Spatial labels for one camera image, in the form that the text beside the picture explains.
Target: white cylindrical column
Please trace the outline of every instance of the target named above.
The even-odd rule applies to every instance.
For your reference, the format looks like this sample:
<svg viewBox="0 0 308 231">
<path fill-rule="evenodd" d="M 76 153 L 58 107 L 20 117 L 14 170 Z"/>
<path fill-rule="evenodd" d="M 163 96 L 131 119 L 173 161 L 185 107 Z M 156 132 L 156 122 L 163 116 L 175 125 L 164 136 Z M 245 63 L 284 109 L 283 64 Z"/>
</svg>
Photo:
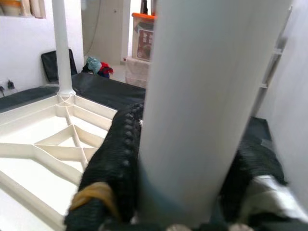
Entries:
<svg viewBox="0 0 308 231">
<path fill-rule="evenodd" d="M 158 1 L 140 147 L 141 222 L 206 222 L 290 0 Z"/>
<path fill-rule="evenodd" d="M 64 0 L 52 0 L 52 10 L 60 87 L 58 94 L 60 96 L 71 96 L 75 92 L 72 88 Z"/>
</svg>

